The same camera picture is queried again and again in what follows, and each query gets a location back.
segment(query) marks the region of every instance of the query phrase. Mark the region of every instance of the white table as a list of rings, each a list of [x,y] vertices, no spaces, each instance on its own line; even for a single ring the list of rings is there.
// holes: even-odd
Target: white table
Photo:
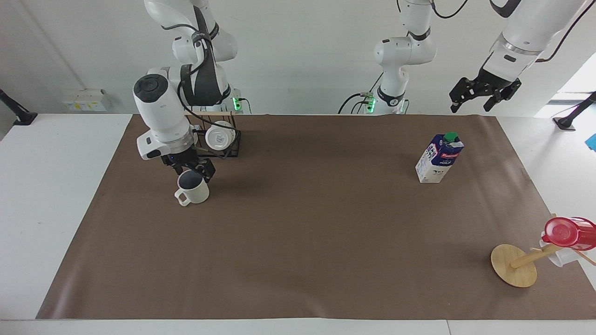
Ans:
[[[0,334],[563,334],[596,321],[34,321],[101,182],[130,115],[42,114],[0,142]],[[548,119],[500,118],[550,211],[596,218],[596,132],[586,112],[575,133]],[[559,171],[566,171],[558,178]],[[596,269],[582,262],[596,287]]]

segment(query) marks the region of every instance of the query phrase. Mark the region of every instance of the black cable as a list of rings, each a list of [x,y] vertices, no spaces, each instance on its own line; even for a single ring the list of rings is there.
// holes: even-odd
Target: black cable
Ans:
[[[337,114],[341,114],[343,108],[347,105],[348,102],[350,102],[350,100],[356,98],[356,97],[360,97],[360,93],[356,93],[356,94],[352,94],[348,99],[346,99],[346,101],[343,102],[342,106],[339,108],[339,111],[337,112]]]
[[[579,103],[579,104],[577,104],[577,105],[575,105],[575,106],[571,106],[571,107],[569,107],[569,108],[565,108],[564,110],[558,111],[558,112],[557,112],[557,114],[555,114],[555,115],[551,116],[550,118],[552,119],[553,117],[555,117],[555,116],[557,116],[557,115],[561,114],[561,113],[562,113],[562,112],[564,112],[564,111],[568,111],[568,110],[570,110],[570,109],[577,108],[577,107],[579,107],[579,105],[581,105],[581,104],[582,104],[582,103]]]
[[[203,62],[201,64],[199,64],[197,67],[195,67],[192,71],[190,71],[188,73],[188,77],[190,78],[192,75],[194,75],[195,73],[197,73],[202,67],[203,64],[205,64],[205,60],[203,60]]]
[[[201,120],[201,121],[203,121],[203,122],[205,122],[205,123],[208,123],[208,124],[210,124],[210,125],[212,125],[212,126],[218,126],[218,127],[220,127],[220,128],[225,128],[225,129],[232,129],[233,131],[240,131],[239,129],[237,129],[237,128],[234,128],[234,127],[228,127],[228,126],[224,126],[224,125],[218,125],[217,123],[215,123],[215,122],[211,122],[211,121],[209,121],[209,120],[207,120],[207,119],[205,119],[205,118],[203,118],[203,117],[199,116],[199,115],[198,115],[198,114],[196,114],[195,112],[193,112],[193,111],[192,111],[190,108],[188,108],[188,107],[187,107],[187,106],[184,104],[184,102],[182,101],[182,95],[180,94],[180,89],[181,89],[181,88],[182,88],[182,82],[180,81],[180,83],[178,84],[178,99],[180,100],[180,104],[182,104],[182,107],[184,108],[184,110],[185,110],[185,111],[189,112],[190,114],[192,114],[192,116],[196,117],[197,119],[199,119],[199,120]]]
[[[240,98],[240,99],[238,99],[238,101],[246,101],[249,104],[250,114],[251,115],[253,114],[253,109],[250,107],[250,101],[247,98]]]
[[[193,35],[193,38],[195,39],[195,41],[198,41],[198,39],[196,39],[196,37],[200,37],[201,39],[204,39],[205,42],[207,42],[207,44],[209,44],[209,46],[211,46],[211,49],[213,49],[213,41],[211,41],[211,36],[209,36],[208,34],[205,34],[205,33],[200,33],[200,32],[197,32],[197,33],[198,33],[198,35],[196,35],[196,36]]]
[[[198,29],[191,26],[190,24],[175,24],[171,27],[164,27],[162,26],[163,30],[172,30],[172,29],[176,29],[176,28],[190,28],[192,30],[194,30],[195,32],[199,33]]]
[[[465,7],[465,5],[468,3],[468,0],[465,0],[463,4],[461,4],[460,8],[453,14],[451,15],[447,15],[447,16],[443,16],[441,14],[439,14],[439,12],[437,12],[437,7],[434,4],[434,0],[430,1],[430,6],[433,7],[433,11],[435,14],[437,14],[438,17],[440,18],[452,18],[454,16],[456,16],[457,14],[459,14],[459,12]]]
[[[352,111],[350,112],[350,114],[354,114],[354,110],[356,109],[356,106],[360,105],[360,107],[362,107],[362,105],[366,104],[365,101],[358,101],[357,103],[354,104],[354,107],[352,107]]]
[[[536,60],[536,63],[546,63],[547,61],[550,61],[550,60],[552,60],[553,57],[555,57],[555,55],[557,54],[558,50],[561,48],[561,46],[563,46],[563,43],[565,42],[565,39],[567,39],[567,36],[569,36],[569,33],[571,33],[571,31],[573,30],[573,28],[575,27],[575,25],[590,10],[590,8],[592,8],[592,6],[594,5],[595,2],[596,2],[596,0],[593,0],[592,3],[590,3],[586,7],[586,9],[584,9],[583,12],[575,19],[575,21],[573,22],[573,24],[569,27],[569,29],[567,30],[567,32],[565,33],[565,35],[561,39],[561,42],[559,42],[559,45],[557,45],[557,48],[552,53],[552,55],[550,57],[548,57],[547,59],[540,58],[540,59]]]
[[[368,93],[372,93],[373,89],[375,86],[377,86],[378,81],[381,80],[381,77],[383,77],[383,72],[381,72],[381,75],[377,78],[377,81],[374,82],[374,84],[372,85],[371,89],[368,90]],[[360,105],[360,107],[358,107],[358,112],[356,112],[356,114],[360,114],[360,109],[362,108],[362,105]]]

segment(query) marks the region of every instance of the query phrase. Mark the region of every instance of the red cup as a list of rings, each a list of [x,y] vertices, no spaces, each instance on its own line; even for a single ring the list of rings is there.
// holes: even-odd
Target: red cup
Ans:
[[[584,218],[554,218],[547,222],[542,240],[580,251],[596,247],[596,225]]]

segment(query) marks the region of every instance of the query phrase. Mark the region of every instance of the white mug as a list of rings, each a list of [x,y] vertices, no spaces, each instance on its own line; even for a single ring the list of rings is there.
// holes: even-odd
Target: white mug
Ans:
[[[187,170],[178,177],[178,188],[174,197],[184,207],[190,203],[202,203],[209,198],[209,186],[205,178],[194,170]]]
[[[207,145],[213,149],[218,151],[224,151],[229,148],[234,140],[236,139],[236,131],[233,129],[222,128],[217,125],[232,127],[229,122],[226,121],[217,121],[215,122],[216,125],[212,125],[207,133],[205,133],[205,140]]]
[[[547,245],[549,245],[549,243],[540,240],[541,248],[544,248]],[[559,268],[562,268],[564,265],[567,265],[569,263],[575,262],[580,258],[581,256],[579,256],[578,253],[576,253],[573,249],[570,248],[561,249],[548,257],[548,259],[550,259],[551,262]]]

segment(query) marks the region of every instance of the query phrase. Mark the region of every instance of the green indicator light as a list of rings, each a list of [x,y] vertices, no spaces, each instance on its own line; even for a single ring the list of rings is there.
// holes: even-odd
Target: green indicator light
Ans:
[[[368,112],[374,113],[374,106],[377,104],[377,99],[372,98],[372,100],[368,103]]]
[[[402,103],[402,107],[399,109],[400,114],[406,114],[409,108],[409,100],[404,100]]]
[[[240,104],[240,102],[238,101],[238,99],[236,99],[236,98],[232,98],[232,100],[233,100],[233,102],[234,102],[234,108],[235,108],[236,110],[240,110],[240,109],[242,109],[242,105]]]

